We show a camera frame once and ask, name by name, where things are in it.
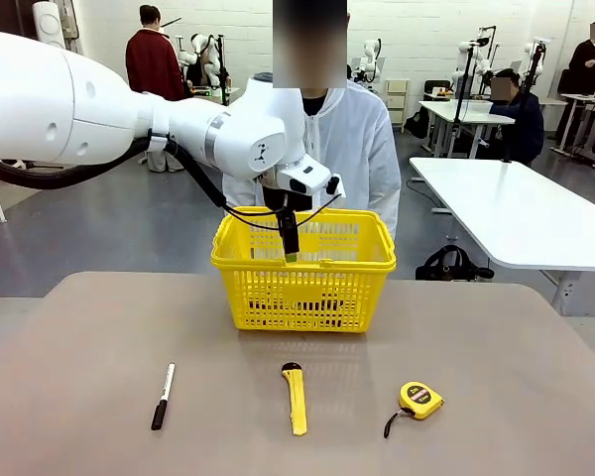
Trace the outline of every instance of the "plastic basket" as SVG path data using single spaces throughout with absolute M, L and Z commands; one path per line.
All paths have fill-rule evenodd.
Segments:
M 265 211 L 265 208 L 239 208 Z M 300 222 L 310 213 L 297 213 Z M 247 217 L 277 227 L 275 216 Z M 220 270 L 239 329 L 365 332 L 389 273 L 395 245 L 376 213 L 324 210 L 299 228 L 295 263 L 286 263 L 277 231 L 227 216 L 216 233 Z

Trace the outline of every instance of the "white pants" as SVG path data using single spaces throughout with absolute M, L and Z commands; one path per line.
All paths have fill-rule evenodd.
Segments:
M 178 160 L 165 151 L 146 152 L 148 158 L 148 169 L 152 172 L 170 172 L 182 171 L 182 165 Z

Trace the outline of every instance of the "white brick wall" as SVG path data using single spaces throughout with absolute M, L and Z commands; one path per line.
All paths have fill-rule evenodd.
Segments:
M 125 77 L 125 46 L 139 27 L 139 6 L 146 1 L 76 0 L 84 52 Z M 164 20 L 183 17 L 168 28 L 172 37 L 180 34 L 188 39 L 196 32 L 225 35 L 227 67 L 235 85 L 243 86 L 250 74 L 271 69 L 273 0 L 154 2 Z M 450 78 L 456 45 L 475 38 L 481 26 L 498 26 L 496 41 L 503 46 L 495 67 L 520 60 L 524 44 L 533 36 L 554 39 L 547 73 L 538 85 L 538 92 L 546 94 L 554 71 L 595 20 L 595 0 L 348 0 L 348 7 L 348 56 L 361 56 L 365 40 L 381 38 L 387 57 L 384 77 L 412 82 L 409 112 L 417 109 L 427 79 Z

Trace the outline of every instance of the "white jacket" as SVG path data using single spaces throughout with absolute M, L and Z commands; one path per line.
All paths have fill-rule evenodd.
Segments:
M 346 208 L 377 212 L 394 239 L 401 174 L 384 102 L 348 81 L 346 88 L 329 89 L 319 113 L 304 114 L 304 120 L 306 152 L 341 175 Z M 264 205 L 262 188 L 252 181 L 223 176 L 222 189 L 231 206 Z M 313 208 L 324 200 L 324 196 L 314 197 Z

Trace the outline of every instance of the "maroon jacket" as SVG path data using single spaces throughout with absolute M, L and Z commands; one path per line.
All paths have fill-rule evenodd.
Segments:
M 154 30 L 139 30 L 126 48 L 130 88 L 168 101 L 185 99 L 179 61 L 172 44 Z

